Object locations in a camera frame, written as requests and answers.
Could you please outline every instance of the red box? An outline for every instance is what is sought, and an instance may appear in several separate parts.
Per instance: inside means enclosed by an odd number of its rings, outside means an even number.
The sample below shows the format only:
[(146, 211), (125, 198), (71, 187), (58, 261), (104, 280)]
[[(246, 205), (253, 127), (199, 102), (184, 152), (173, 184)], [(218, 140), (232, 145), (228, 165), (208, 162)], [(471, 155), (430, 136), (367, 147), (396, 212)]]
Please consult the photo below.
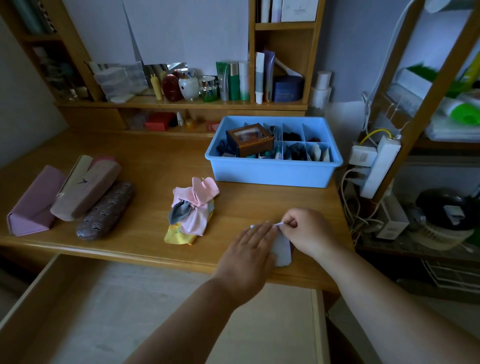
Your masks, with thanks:
[(166, 132), (169, 128), (168, 123), (176, 118), (174, 112), (154, 112), (148, 117), (145, 123), (145, 129), (151, 132)]

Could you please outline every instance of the wooden desk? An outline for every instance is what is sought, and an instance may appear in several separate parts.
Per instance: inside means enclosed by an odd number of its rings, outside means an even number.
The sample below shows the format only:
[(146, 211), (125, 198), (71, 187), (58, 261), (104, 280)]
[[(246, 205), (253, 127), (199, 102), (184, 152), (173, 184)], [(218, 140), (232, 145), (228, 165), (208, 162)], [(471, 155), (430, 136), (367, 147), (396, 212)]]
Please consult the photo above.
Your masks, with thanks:
[[(333, 181), (325, 189), (218, 182), (214, 214), (205, 235), (192, 246), (166, 244), (172, 190), (192, 185), (192, 177), (213, 177), (204, 154), (210, 138), (65, 131), (0, 170), (0, 243), (52, 252), (211, 273), (234, 236), (251, 224), (280, 221), (291, 207), (322, 211), (342, 244), (352, 241)], [(46, 164), (68, 173), (80, 154), (114, 156), (120, 179), (136, 189), (132, 204), (105, 239), (84, 242), (76, 222), (57, 220), (52, 229), (22, 237), (8, 233), (5, 216)], [(334, 281), (310, 257), (294, 251), (292, 264), (277, 268), (272, 283), (338, 292)]]

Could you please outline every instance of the gray cloth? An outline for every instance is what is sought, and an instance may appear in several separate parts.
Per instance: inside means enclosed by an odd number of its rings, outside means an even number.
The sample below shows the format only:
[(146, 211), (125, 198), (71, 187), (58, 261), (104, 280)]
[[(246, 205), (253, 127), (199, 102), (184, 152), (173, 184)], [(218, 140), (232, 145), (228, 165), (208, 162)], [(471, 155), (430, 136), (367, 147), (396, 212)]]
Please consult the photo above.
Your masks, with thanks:
[(168, 221), (170, 222), (170, 225), (175, 225), (177, 222), (182, 221), (183, 218), (187, 217), (188, 214), (190, 214), (190, 211), (192, 210), (192, 205), (190, 202), (185, 201), (185, 200), (180, 200), (172, 209), (170, 210), (170, 213), (168, 214)]

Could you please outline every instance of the green tube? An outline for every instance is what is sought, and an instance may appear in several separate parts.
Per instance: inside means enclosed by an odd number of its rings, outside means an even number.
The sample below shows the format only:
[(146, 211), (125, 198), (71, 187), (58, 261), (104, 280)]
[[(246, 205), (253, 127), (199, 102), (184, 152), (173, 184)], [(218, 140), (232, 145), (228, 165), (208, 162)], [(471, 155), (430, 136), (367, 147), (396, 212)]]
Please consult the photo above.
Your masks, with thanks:
[(240, 75), (239, 63), (230, 63), (230, 72), (228, 73), (228, 94), (230, 100), (240, 100)]

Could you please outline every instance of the wall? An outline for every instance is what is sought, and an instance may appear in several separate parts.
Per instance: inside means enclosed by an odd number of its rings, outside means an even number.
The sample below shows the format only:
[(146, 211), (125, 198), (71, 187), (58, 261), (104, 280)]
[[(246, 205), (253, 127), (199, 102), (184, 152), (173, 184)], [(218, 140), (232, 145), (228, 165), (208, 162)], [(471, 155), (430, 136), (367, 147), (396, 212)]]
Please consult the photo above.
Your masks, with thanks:
[(0, 167), (67, 128), (53, 96), (0, 17)]
[[(326, 2), (314, 69), (333, 71), (331, 101), (361, 100), (362, 91), (373, 89), (396, 22), (408, 3), (409, 0)], [(422, 13), (401, 66), (425, 61), (439, 68), (468, 14), (469, 11)], [(480, 42), (475, 50), (480, 50)]]

